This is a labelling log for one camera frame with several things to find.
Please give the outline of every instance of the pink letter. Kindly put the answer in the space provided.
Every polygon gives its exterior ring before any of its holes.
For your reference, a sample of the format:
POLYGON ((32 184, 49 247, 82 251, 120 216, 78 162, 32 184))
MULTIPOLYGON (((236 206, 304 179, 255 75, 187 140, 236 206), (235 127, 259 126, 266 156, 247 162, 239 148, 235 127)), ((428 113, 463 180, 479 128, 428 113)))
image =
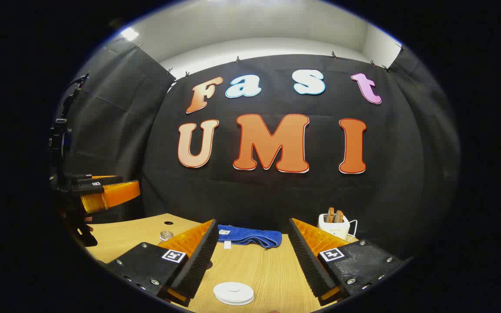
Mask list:
POLYGON ((372 87, 374 87, 374 81, 369 80, 362 73, 358 73, 351 76, 351 79, 358 83, 358 87, 361 90, 361 93, 365 99, 367 99, 370 103, 380 104, 382 103, 382 98, 380 96, 374 95, 372 92, 372 87))

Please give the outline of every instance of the black fabric curtain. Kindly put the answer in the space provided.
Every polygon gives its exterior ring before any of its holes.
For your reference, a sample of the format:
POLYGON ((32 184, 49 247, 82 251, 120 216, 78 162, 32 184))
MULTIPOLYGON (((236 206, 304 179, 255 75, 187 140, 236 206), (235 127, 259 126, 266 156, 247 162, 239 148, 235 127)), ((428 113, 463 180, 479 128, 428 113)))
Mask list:
MULTIPOLYGON (((89 78, 68 114, 72 143, 65 171, 139 180, 152 123, 175 77, 125 38, 96 51, 77 77, 88 72, 89 78)), ((62 111, 62 103, 56 116, 62 111)), ((96 213, 94 223, 141 218, 141 204, 138 197, 96 213)))
MULTIPOLYGON (((171 213, 197 222, 215 218, 220 224, 287 233, 289 218, 316 225, 318 215, 334 206, 358 220, 359 238, 402 258, 413 255, 448 210, 459 149, 443 93, 428 80, 428 72, 398 70, 398 64, 411 62, 404 57, 398 56, 389 73, 355 60, 282 55, 231 62, 179 79, 155 117, 145 153, 145 216, 171 213), (302 69, 320 71, 326 90, 296 93, 292 73, 302 69), (374 81, 380 105, 363 97, 350 78, 356 73, 374 81), (226 97, 231 80, 249 74, 259 76, 262 91, 254 97, 226 97), (215 77, 223 77, 223 83, 205 99, 207 106, 187 114, 193 87, 215 77), (404 85, 405 80, 415 83, 404 85), (260 163, 254 170, 235 169, 240 144, 236 119, 246 113, 261 115, 270 133, 284 115, 308 116, 304 145, 310 170, 282 173, 275 166, 264 170, 260 163), (367 125, 362 174, 338 170, 344 153, 338 121, 343 118, 367 125), (201 147, 200 123, 208 119, 219 120, 210 159, 201 168, 187 168, 177 159, 178 128, 197 124, 190 144, 195 155, 201 147)), ((258 162, 256 151, 253 159, 258 162)))

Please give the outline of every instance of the blue letter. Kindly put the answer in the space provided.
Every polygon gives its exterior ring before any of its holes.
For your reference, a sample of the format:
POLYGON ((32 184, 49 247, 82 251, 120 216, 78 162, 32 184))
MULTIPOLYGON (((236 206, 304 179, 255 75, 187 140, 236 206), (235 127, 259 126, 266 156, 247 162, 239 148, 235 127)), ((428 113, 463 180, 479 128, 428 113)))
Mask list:
POLYGON ((293 72, 291 78, 297 83, 293 88, 300 95, 319 95, 324 92, 326 85, 324 85, 324 75, 317 70, 297 70, 293 72))
POLYGON ((262 90, 262 88, 258 87, 259 80, 256 75, 237 77, 231 81, 232 86, 225 91, 225 96, 228 98, 256 96, 262 90))

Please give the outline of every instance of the white wall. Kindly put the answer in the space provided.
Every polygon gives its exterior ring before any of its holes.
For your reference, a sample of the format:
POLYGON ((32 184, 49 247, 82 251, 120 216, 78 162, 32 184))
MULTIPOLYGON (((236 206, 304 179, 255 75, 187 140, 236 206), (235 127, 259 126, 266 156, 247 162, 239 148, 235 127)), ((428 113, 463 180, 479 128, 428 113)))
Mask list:
POLYGON ((165 69, 173 68, 171 74, 179 79, 185 76, 185 71, 196 73, 209 67, 233 62, 237 56, 241 60, 289 54, 330 56, 332 51, 338 57, 370 62, 370 59, 360 52, 326 42, 296 38, 248 38, 197 48, 161 61, 160 64, 165 69))
POLYGON ((362 55, 374 64, 390 67, 400 51, 401 43, 372 24, 368 24, 362 55))

